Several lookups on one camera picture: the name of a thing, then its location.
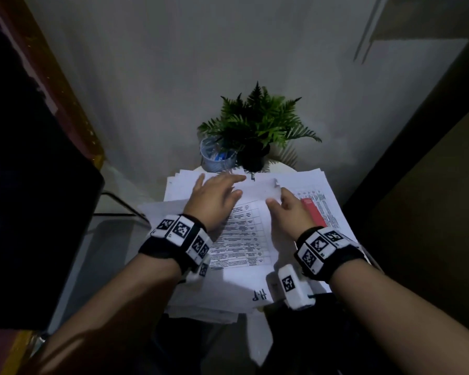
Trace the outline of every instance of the red object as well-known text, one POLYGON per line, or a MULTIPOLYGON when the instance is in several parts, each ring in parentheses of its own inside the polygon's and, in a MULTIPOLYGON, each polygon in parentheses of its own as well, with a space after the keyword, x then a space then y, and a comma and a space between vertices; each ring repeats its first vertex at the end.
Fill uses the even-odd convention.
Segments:
POLYGON ((301 198, 300 202, 302 203, 302 205, 304 205, 304 208, 307 209, 316 225, 318 225, 319 227, 326 227, 326 222, 323 219, 323 216, 319 212, 318 208, 316 208, 316 205, 314 204, 313 200, 311 200, 310 198, 301 198))

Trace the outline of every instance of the wall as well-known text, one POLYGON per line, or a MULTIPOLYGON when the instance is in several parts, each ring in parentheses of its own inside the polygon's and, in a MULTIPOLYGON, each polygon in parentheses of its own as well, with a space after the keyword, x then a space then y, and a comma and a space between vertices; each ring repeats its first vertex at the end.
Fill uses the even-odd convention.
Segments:
POLYGON ((357 234, 389 276, 469 328, 469 113, 357 234))
POLYGON ((219 96, 258 80, 303 97, 324 142, 296 141, 295 168, 325 170, 340 202, 467 41, 375 41, 353 61, 375 1, 26 0, 109 161, 152 197, 198 166, 196 127, 219 96))

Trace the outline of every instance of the wristband with fiducial markers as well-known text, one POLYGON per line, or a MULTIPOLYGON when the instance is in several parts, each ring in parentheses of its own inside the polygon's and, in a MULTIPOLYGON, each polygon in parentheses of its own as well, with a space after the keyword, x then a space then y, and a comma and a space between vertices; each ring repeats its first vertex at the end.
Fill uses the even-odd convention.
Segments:
POLYGON ((365 259, 360 245, 333 227, 312 227, 295 242, 294 257, 306 277, 329 282, 341 265, 353 259, 365 259))
MULTIPOLYGON (((184 274, 188 269, 196 271, 202 265, 211 245, 212 240, 200 220, 188 214, 171 214, 150 232, 139 252, 153 258, 172 258, 184 274)), ((206 271, 203 267, 200 275, 206 271)))

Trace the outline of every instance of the person's right arm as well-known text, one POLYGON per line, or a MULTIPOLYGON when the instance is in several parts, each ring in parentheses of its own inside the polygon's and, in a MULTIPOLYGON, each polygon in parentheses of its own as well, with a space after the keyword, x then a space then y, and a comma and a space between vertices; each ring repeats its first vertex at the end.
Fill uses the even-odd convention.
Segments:
MULTIPOLYGON (((267 204, 294 240, 316 226, 287 189, 281 201, 267 204)), ((469 330, 366 261, 339 266, 330 287, 403 372, 469 374, 469 330)))

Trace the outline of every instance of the person's left hand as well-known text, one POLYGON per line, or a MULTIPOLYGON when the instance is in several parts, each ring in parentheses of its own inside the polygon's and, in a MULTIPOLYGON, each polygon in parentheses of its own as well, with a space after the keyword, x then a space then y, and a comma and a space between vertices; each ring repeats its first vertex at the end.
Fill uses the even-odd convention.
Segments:
POLYGON ((193 188, 193 193, 184 207, 184 214, 198 218, 210 231, 229 216, 234 205, 242 196, 240 189, 232 191, 234 183, 242 182, 245 175, 223 172, 203 184, 202 173, 193 188))

